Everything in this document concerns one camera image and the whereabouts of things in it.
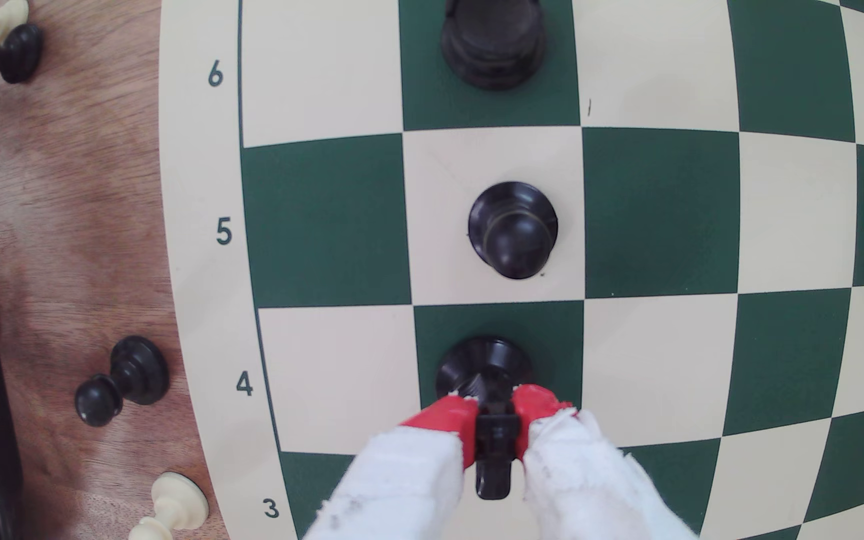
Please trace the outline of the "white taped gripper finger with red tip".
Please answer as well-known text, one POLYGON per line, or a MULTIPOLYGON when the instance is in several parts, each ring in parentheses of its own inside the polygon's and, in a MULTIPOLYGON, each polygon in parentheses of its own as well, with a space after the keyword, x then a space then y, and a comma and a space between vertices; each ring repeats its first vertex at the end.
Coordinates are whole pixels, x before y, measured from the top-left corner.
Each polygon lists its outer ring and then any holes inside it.
POLYGON ((371 437, 304 539, 439 539, 474 463, 477 399, 447 395, 371 437))
POLYGON ((592 411, 537 384, 515 387, 511 402, 522 422, 524 499, 541 539, 696 539, 592 411))

